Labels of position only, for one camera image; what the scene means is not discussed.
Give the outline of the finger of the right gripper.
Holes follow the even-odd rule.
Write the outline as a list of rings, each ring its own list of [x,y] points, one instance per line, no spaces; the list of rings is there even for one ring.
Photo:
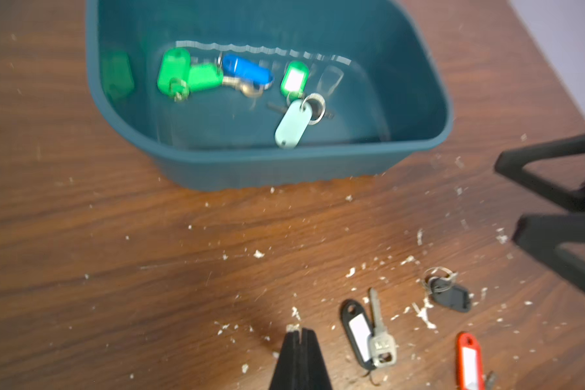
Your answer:
[[[562,248],[585,244],[585,213],[522,215],[512,241],[585,294],[585,260]]]
[[[532,162],[579,154],[585,154],[585,134],[506,150],[499,155],[494,170],[567,211],[585,212],[585,182],[581,188],[570,190],[525,170]]]

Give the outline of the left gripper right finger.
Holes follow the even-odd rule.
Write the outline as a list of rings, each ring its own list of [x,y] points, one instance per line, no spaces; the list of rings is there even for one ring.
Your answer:
[[[301,346],[301,389],[332,390],[318,337],[313,330],[302,329]]]

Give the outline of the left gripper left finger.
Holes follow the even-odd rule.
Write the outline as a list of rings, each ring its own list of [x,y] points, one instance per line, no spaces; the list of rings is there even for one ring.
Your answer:
[[[302,388],[301,347],[301,332],[299,330],[287,332],[271,378],[270,390],[298,390]]]

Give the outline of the black tag key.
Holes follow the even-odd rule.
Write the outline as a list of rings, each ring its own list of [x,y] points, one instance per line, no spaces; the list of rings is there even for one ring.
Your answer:
[[[397,344],[388,332],[376,289],[368,290],[371,316],[360,302],[349,299],[341,305],[341,323],[357,362],[368,371],[397,363]]]

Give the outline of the black head key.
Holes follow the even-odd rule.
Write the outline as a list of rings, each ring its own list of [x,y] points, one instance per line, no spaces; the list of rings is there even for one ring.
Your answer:
[[[446,267],[434,266],[423,273],[422,283],[436,304],[459,313],[472,308],[470,291],[457,283],[458,273]]]

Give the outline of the red tag key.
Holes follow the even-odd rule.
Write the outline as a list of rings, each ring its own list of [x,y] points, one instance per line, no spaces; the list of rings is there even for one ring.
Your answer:
[[[457,338],[457,383],[461,390],[489,390],[496,384],[496,374],[484,375],[482,349],[479,341],[468,332]]]

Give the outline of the mint tag key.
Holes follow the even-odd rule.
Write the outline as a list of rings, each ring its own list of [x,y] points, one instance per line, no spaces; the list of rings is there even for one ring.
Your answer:
[[[305,130],[318,124],[326,113],[327,104],[320,94],[310,94],[291,102],[276,128],[276,145],[282,149],[295,148]]]

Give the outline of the green tag key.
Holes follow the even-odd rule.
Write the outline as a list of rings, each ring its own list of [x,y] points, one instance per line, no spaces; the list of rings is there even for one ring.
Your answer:
[[[223,84],[224,72],[214,63],[203,63],[190,67],[186,84],[190,94],[214,89]]]
[[[281,94],[289,101],[302,97],[309,76],[310,69],[305,63],[302,63],[301,61],[290,62],[284,72],[284,77],[280,84]]]
[[[176,102],[185,100],[189,95],[190,66],[191,56],[188,50],[183,47],[168,50],[163,55],[159,68],[159,91]]]

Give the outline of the blue tag key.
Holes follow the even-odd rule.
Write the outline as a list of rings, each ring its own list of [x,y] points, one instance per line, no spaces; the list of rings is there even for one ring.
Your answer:
[[[258,98],[274,83],[271,71],[238,55],[221,55],[222,85],[240,91],[245,97]]]

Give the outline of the teal storage box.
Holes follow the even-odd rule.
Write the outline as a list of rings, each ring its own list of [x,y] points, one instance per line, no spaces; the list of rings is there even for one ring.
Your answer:
[[[395,1],[89,1],[89,91],[162,174],[200,191],[371,176],[439,146],[453,107],[413,19]],[[182,102],[159,90],[164,54],[237,55],[269,68],[250,98],[226,87]],[[292,149],[275,141],[287,66],[305,63],[326,115]]]

